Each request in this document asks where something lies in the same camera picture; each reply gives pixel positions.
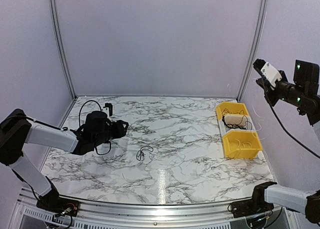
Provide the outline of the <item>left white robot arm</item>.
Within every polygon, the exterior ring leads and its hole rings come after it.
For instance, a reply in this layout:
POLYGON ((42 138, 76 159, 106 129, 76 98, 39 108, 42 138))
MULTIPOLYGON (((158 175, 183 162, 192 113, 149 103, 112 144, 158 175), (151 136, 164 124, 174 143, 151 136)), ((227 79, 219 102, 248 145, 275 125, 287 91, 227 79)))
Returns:
POLYGON ((37 207, 58 212, 67 206, 74 207, 76 203, 60 196, 54 184, 24 154, 24 146, 40 145, 83 156, 101 144, 124 137, 128 127, 126 121, 111 121, 105 112, 93 111, 78 129, 62 129, 15 109, 0 124, 0 162, 38 194, 37 207))

